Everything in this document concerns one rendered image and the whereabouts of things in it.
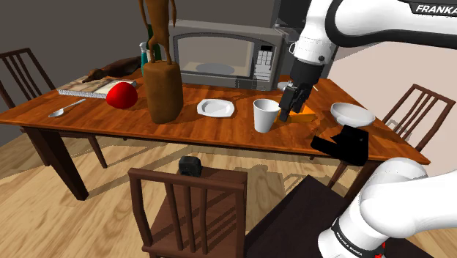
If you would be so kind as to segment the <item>white cup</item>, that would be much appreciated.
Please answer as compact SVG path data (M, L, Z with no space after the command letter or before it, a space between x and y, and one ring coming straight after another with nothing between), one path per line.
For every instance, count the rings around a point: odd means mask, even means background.
M279 103L270 99L257 99L253 102L254 128L260 133L270 131L280 111Z

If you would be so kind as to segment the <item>brown figure on pedestal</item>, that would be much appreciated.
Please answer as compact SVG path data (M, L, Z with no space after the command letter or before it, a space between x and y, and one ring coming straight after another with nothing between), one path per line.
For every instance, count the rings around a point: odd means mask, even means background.
M138 0L146 28L150 61L144 65L144 83L150 117L156 124L174 121L183 107L182 77L179 65L171 60L168 27L177 21L175 0Z

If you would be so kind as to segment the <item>dark wooden chair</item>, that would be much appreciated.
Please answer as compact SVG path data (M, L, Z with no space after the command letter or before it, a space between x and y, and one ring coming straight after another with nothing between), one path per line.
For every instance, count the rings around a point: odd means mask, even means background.
M24 60L21 55L27 54L30 60L33 62L34 66L37 68L38 72L42 76L45 83L48 85L50 90L54 90L56 87L53 85L53 82L48 77L47 73L42 68L41 64L38 62L35 55L32 53L30 48L22 48L14 51L8 51L0 54L0 60L3 61L6 68L9 70L11 76L15 79L16 84L19 89L22 91L23 95L27 100L32 100L37 96L42 95L40 88L35 83L34 79L29 72ZM106 169L108 167L105 158L103 156L100 145L96 139L96 136L92 136L84 133L59 133L61 137L65 138L85 138L89 140L89 143L92 146L101 166Z
M142 250L150 258L244 258L247 173L205 167L191 177L131 168L128 175ZM166 188L151 224L143 181Z
M405 101L414 91L420 93L416 101L411 105L402 120L394 128L389 128L387 126L388 120L404 105ZM415 147L412 147L412 145L406 142L406 139L438 102L443 102L445 104L444 108L424 137L422 137ZM421 151L439 130L455 104L456 102L450 98L413 84L383 119L376 118L368 126L370 133L368 161L362 165L362 170L356 176L350 190L356 191L362 188L362 184L368 180L368 176L372 174L374 169L380 163L390 158L409 158L422 165L429 165L431 161Z

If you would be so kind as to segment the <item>green bottle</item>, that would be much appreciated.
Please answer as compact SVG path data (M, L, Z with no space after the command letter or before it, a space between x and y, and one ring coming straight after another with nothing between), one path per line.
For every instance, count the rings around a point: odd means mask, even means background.
M154 33L153 33L153 30L152 30L152 26L149 24L148 25L148 40L151 40L153 35L154 35ZM155 57L156 60L161 60L162 59L161 50L160 50L160 45L159 44L153 45L152 50L150 50L149 43L147 43L146 49L149 50L150 54L154 54L154 57Z

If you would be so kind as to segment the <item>white bowl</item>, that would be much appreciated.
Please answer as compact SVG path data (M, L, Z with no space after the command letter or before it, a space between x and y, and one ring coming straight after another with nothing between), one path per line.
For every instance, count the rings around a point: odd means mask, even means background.
M333 103L330 112L339 125L353 128L371 125L376 119L370 111L351 103Z

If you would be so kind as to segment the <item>small black box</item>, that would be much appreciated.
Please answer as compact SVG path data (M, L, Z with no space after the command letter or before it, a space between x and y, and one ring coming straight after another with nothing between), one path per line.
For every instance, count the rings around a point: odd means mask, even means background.
M203 166L195 156L182 156L179 160L179 173L192 177L200 177Z

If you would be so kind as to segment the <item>yellow wedge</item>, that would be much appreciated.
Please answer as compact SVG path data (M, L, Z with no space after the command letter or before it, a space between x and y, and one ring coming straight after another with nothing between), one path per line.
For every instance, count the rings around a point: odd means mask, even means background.
M288 123L312 122L316 118L316 113L307 105L304 105L299 113L290 111L288 119L286 121Z

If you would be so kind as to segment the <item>dark robot stand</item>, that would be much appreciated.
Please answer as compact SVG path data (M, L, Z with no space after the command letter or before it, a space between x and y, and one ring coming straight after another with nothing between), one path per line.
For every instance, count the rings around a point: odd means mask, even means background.
M356 247L338 223L348 206L342 196L307 176L247 234L245 258L322 258L318 238L326 229L336 249L343 251L335 258L433 258L406 239Z

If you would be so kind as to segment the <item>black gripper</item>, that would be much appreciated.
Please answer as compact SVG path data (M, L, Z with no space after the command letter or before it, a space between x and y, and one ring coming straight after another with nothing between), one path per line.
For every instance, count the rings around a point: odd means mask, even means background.
M322 74L324 65L308 64L295 59L291 67L290 78L294 86L286 86L279 102L279 120L286 122L289 113L294 107L294 112L300 112L303 104L309 98L313 85L315 85Z

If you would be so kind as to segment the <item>silver spoon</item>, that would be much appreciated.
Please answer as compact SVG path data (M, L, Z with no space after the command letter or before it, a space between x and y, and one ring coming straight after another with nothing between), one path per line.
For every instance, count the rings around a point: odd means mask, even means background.
M59 116L63 115L63 113L65 112L65 109L66 109L66 108L71 108L71 107L73 107L73 106L76 106L76 105L78 105L78 104L84 102L84 101L85 101L85 99L81 99L81 100L79 100L79 101L77 101L77 102L74 102L74 103L68 105L68 106L65 106L65 107L63 107L63 108L58 109L57 111L55 111L55 112L49 114L48 116L49 116L50 118L51 118L51 117L59 117Z

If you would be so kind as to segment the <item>teal spray bottle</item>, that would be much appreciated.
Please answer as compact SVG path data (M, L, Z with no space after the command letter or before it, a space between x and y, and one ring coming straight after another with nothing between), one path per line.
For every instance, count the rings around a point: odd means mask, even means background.
M149 44L147 42L142 42L139 45L139 47L141 49L141 72L143 72L144 65L147 62L151 61L152 54L151 54L151 51L149 50Z

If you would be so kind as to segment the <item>red apple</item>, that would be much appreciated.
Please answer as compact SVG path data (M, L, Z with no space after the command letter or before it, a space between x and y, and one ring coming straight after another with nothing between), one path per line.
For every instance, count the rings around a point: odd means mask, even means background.
M127 82L115 84L106 96L107 104L119 109L130 108L136 104L137 100L138 93L135 87Z

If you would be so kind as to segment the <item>book with pale cover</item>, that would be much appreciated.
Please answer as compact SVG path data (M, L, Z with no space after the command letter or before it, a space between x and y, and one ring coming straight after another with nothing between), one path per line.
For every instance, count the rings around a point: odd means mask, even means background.
M132 84L134 87L137 86L135 80L103 78L83 83L84 79L86 79L86 76L71 81L56 90L60 95L106 99L108 92L120 82Z

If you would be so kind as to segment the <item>grey microwave oven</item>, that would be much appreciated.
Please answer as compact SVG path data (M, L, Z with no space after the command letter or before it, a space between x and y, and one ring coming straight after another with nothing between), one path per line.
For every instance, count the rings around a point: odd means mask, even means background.
M274 28L178 20L170 55L186 84L258 91L277 88L285 33Z

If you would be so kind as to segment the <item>small white plate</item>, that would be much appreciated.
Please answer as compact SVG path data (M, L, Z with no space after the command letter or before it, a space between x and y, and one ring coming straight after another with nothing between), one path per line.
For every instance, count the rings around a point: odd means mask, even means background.
M207 117L230 117L234 113L234 104L221 99L203 99L197 105L197 113Z

